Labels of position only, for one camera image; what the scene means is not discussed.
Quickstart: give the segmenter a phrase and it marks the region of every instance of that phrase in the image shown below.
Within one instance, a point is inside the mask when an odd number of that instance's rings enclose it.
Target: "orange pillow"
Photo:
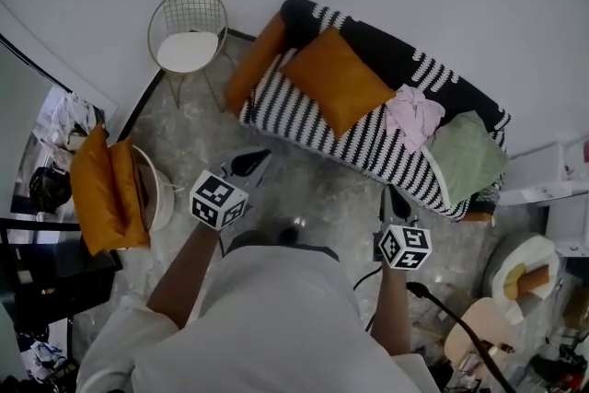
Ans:
[[[122,242],[124,226],[110,167],[107,135],[97,126],[75,153],[70,184],[82,236],[93,256]]]
[[[335,28],[317,36],[281,72],[318,103],[336,139],[396,95]]]
[[[145,231],[139,171],[133,160],[133,145],[126,139],[109,147],[114,185],[121,203],[121,217],[125,227],[124,239],[109,244],[105,249],[149,248],[149,234]]]

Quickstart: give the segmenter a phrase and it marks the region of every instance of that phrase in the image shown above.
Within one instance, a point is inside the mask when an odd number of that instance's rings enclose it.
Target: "sofa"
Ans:
[[[433,170],[418,150],[410,154],[401,131],[387,136],[385,105],[363,116],[336,139],[318,104],[294,87],[280,69],[314,38],[332,27],[391,89],[417,87],[446,110],[440,126],[474,110],[504,150],[510,115],[466,79],[398,38],[342,12],[309,0],[287,0],[253,42],[225,88],[225,103],[239,121],[355,168],[384,184],[399,186],[421,206],[452,220],[489,221],[502,177],[490,187],[445,208]]]

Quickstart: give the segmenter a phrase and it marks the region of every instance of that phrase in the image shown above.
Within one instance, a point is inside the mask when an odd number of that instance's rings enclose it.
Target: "black shoe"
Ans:
[[[298,227],[296,226],[289,226],[283,229],[278,235],[278,240],[276,244],[279,246],[292,246],[298,242]]]

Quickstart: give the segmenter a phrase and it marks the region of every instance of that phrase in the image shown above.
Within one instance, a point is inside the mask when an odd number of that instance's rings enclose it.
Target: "white cloth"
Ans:
[[[77,391],[438,391],[419,355],[397,364],[364,332],[350,282],[326,254],[245,247],[212,276],[199,318],[180,331],[125,300],[90,347]]]
[[[414,153],[435,132],[444,115],[442,105],[428,100],[418,88],[403,84],[387,102],[387,136],[400,129],[405,134],[405,148]]]

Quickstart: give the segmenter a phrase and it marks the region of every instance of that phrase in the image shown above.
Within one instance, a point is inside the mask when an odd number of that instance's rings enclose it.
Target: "black and white striped blanket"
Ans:
[[[346,22],[356,22],[340,12],[334,12],[321,6],[313,8],[312,16],[318,25],[314,36],[317,36],[328,26],[341,29]],[[505,139],[502,128],[509,121],[509,115],[467,83],[465,79],[426,54],[417,52],[409,45],[406,46],[410,48],[409,58],[414,65],[403,64],[408,72],[403,83],[419,88],[426,94],[426,97],[430,95],[429,99],[435,99],[431,97],[432,93],[435,93],[437,97],[441,91],[445,92],[445,88],[450,88],[450,85],[459,84],[462,87],[474,89],[475,95],[478,93],[482,96],[476,98],[486,99],[493,104],[492,107],[488,107],[487,103],[483,102],[486,106],[485,110],[483,112],[478,110],[478,113],[479,115],[487,115],[487,121],[491,121],[488,130],[495,142],[504,149]],[[368,177],[382,183],[398,185],[425,208],[453,220],[462,219],[469,210],[479,211],[479,207],[472,204],[477,199],[481,198],[482,206],[488,208],[488,205],[485,206],[488,203],[487,200],[494,200],[493,195],[498,195],[502,185],[501,179],[498,179],[488,189],[463,202],[451,208],[444,208],[440,186],[423,154],[420,151],[413,154],[407,152],[403,145],[401,130],[397,130],[392,136],[387,136],[385,105],[362,117],[340,140],[336,140],[333,131],[321,117],[318,104],[297,89],[280,72],[280,68],[288,63],[297,51],[296,48],[291,48],[274,59],[271,67],[252,90],[248,101],[241,110],[239,120],[243,124],[255,127],[263,133],[282,137],[306,149],[356,168]]]

